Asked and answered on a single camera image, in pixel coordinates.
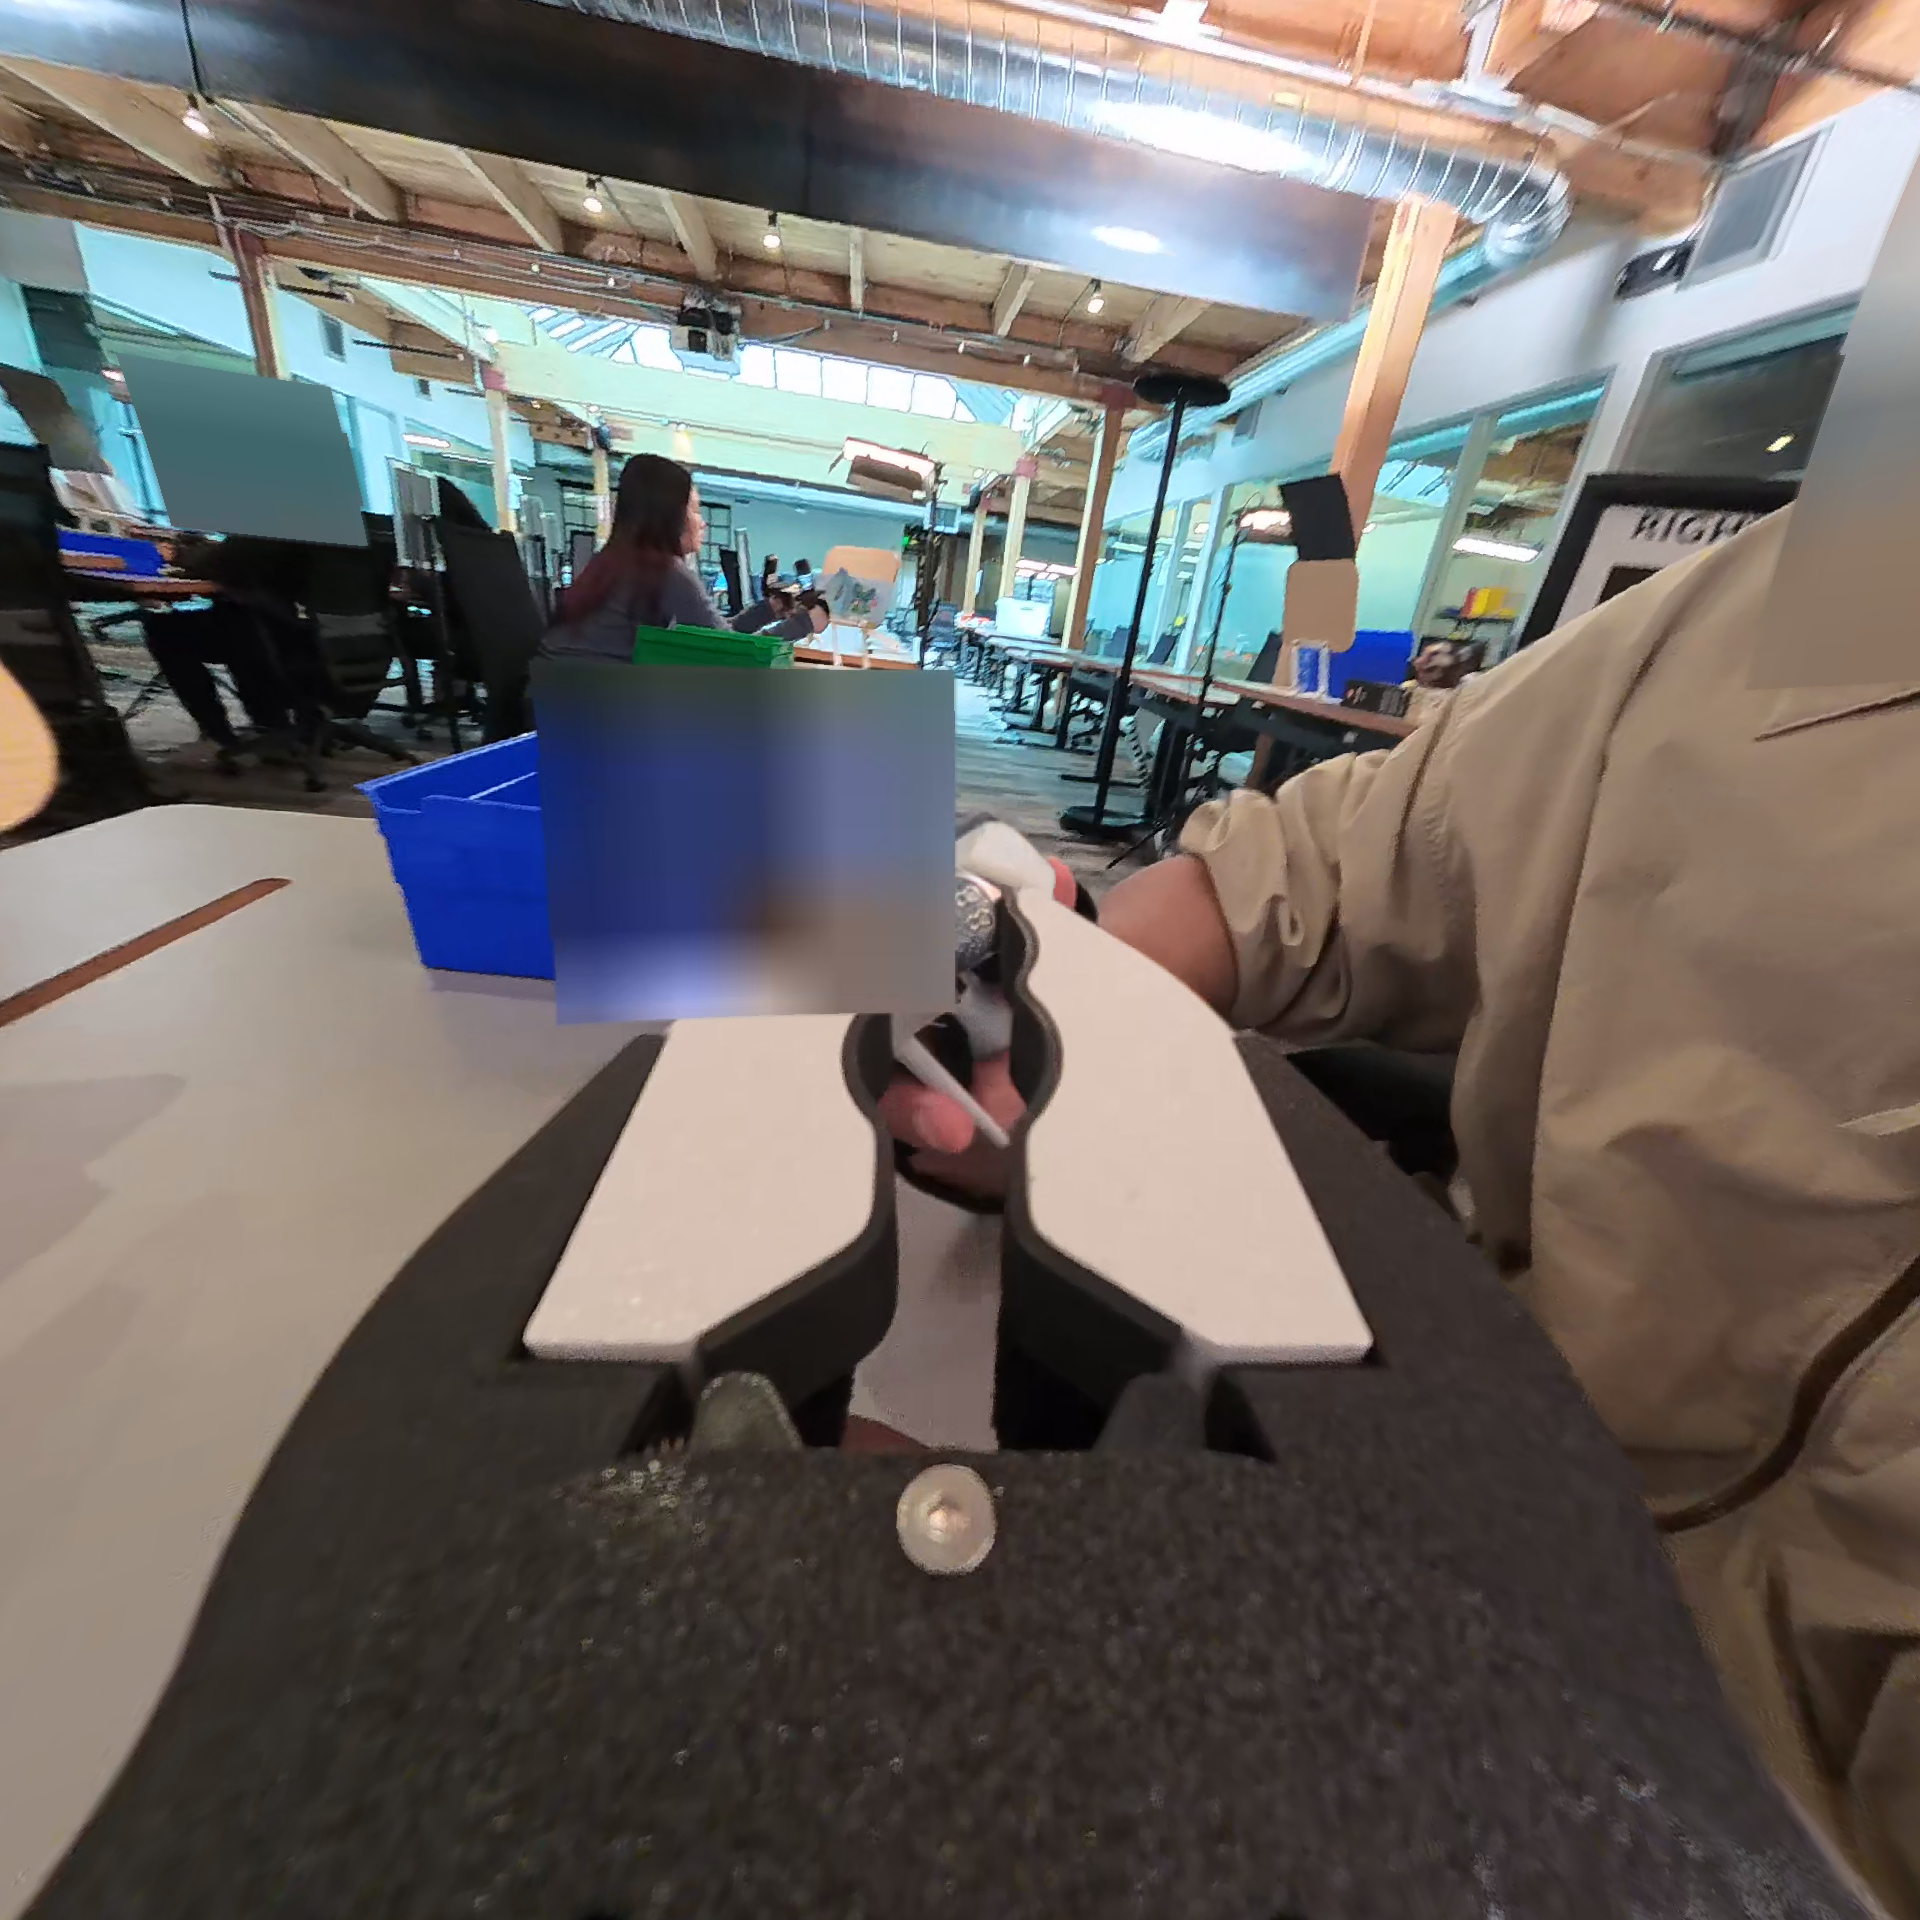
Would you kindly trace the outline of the instruction board on white stand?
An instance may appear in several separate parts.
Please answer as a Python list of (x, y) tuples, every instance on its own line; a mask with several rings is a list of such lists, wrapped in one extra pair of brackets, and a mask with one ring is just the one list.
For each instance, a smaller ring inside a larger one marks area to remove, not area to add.
[(62, 785), (57, 738), (34, 696), (1, 665), (1, 839), (32, 827)]

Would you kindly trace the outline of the blue bin with black divider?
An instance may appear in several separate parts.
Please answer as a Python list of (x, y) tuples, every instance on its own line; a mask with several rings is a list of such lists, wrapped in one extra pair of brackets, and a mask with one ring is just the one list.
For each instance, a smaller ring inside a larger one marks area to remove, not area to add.
[(538, 766), (522, 732), (359, 786), (424, 969), (555, 977)]

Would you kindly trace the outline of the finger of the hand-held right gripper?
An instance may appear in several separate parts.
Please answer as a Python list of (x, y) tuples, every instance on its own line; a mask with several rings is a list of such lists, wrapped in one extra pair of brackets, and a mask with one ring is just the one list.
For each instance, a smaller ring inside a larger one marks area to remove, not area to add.
[(995, 898), (1035, 894), (1063, 904), (1063, 865), (1039, 852), (1018, 829), (1001, 820), (978, 820), (953, 846), (959, 885)]
[(1008, 1150), (1019, 1122), (1009, 1050), (974, 1059), (967, 1075), (948, 1068), (919, 1035), (892, 1045), (892, 1137), (923, 1154)]

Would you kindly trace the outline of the black office chair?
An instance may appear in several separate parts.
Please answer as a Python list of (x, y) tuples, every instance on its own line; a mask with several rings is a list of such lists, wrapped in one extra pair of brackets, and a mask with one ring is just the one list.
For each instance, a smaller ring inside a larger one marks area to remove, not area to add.
[(517, 540), (494, 528), (450, 479), (433, 480), (435, 543), (454, 661), (482, 702), (482, 745), (533, 728), (530, 674), (546, 617), (527, 581)]

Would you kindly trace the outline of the green crate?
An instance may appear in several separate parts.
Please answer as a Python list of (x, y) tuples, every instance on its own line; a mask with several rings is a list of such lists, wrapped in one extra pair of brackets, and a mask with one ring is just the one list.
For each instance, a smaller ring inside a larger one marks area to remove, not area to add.
[(777, 634), (744, 634), (733, 628), (637, 625), (629, 661), (635, 666), (659, 668), (771, 670), (796, 665), (796, 644)]

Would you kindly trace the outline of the printed tag sign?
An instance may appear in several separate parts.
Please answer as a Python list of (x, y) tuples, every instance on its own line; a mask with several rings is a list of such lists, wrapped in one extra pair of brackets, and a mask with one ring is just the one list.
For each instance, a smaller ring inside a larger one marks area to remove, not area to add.
[(1519, 653), (1674, 565), (1788, 508), (1801, 480), (1607, 471), (1588, 476), (1516, 628)]

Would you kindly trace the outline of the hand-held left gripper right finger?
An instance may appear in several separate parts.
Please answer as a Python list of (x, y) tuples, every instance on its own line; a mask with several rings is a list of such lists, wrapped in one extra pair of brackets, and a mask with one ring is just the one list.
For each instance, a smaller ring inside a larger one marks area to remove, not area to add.
[(1001, 914), (1021, 1100), (1001, 1351), (1101, 1413), (1147, 1376), (1366, 1362), (1373, 1332), (1224, 1019), (1045, 882)]

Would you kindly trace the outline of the black floor lamp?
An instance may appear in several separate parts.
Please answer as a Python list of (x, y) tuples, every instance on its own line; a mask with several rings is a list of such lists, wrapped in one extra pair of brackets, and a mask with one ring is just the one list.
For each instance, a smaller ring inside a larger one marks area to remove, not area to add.
[(1163, 444), (1157, 487), (1147, 514), (1146, 536), (1142, 540), (1139, 578), (1135, 582), (1135, 596), (1127, 618), (1125, 642), (1106, 695), (1106, 707), (1101, 711), (1101, 732), (1090, 777), (1090, 798), (1067, 805), (1057, 816), (1057, 827), (1067, 839), (1092, 846), (1116, 846), (1129, 833), (1127, 823), (1119, 818), (1108, 818), (1108, 814), (1116, 786), (1113, 775), (1121, 727), (1129, 702), (1134, 668), (1139, 657), (1142, 631), (1146, 627), (1146, 608), (1153, 582), (1160, 531), (1173, 471), (1179, 458), (1186, 419), (1192, 410), (1212, 412), (1224, 409), (1232, 396), (1232, 391), (1228, 382), (1212, 375), (1152, 368), (1134, 380), (1134, 396), (1138, 396), (1143, 404), (1163, 410)]

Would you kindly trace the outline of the person's right hand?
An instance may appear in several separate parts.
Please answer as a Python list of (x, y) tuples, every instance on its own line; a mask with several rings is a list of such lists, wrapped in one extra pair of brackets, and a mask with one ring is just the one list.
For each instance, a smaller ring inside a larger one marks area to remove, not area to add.
[[(1011, 932), (1008, 908), (1013, 901), (1018, 901), (1018, 896), (1006, 896), (1006, 939), (1001, 958), (1009, 950)], [(1061, 907), (1075, 913), (1083, 920), (1097, 919), (1092, 896), (1066, 865)], [(1013, 1008), (1008, 997), (1004, 964), (1001, 982), (997, 987), (987, 987), (978, 978), (959, 978), (956, 975), (952, 1007), (948, 1011), (927, 1017), (916, 1027), (905, 1027), (901, 1021), (893, 1021), (890, 1033), (892, 1043), (907, 1035), (919, 1036), (931, 1047), (942, 1064), (946, 1064), (958, 1076), (967, 1076), (971, 1061), (1004, 1048), (1009, 1050), (1011, 1047)], [(1009, 1148), (993, 1150), (976, 1147), (965, 1154), (925, 1154), (907, 1148), (903, 1143), (893, 1138), (895, 1073), (895, 1063), (892, 1063), (887, 1086), (878, 1100), (878, 1114), (890, 1134), (893, 1160), (900, 1175), (925, 1192), (931, 1192), (956, 1206), (965, 1206), (971, 1211), (995, 1211), (1004, 1190)], [(1023, 1112), (1026, 1103), (1019, 1094), (1019, 1118)]]

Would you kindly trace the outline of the small background instruction board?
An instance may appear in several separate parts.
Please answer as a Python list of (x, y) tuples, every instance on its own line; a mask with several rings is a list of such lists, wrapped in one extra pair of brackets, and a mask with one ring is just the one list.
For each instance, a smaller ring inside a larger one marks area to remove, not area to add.
[(873, 632), (882, 628), (900, 598), (903, 546), (835, 545), (820, 562), (815, 589), (828, 607), (828, 625)]

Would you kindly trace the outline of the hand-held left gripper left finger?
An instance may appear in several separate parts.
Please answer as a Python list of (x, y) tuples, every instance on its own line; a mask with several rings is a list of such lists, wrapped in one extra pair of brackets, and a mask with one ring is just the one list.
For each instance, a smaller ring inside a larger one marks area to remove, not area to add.
[(887, 1017), (676, 1021), (523, 1324), (540, 1362), (852, 1384), (900, 1297)]

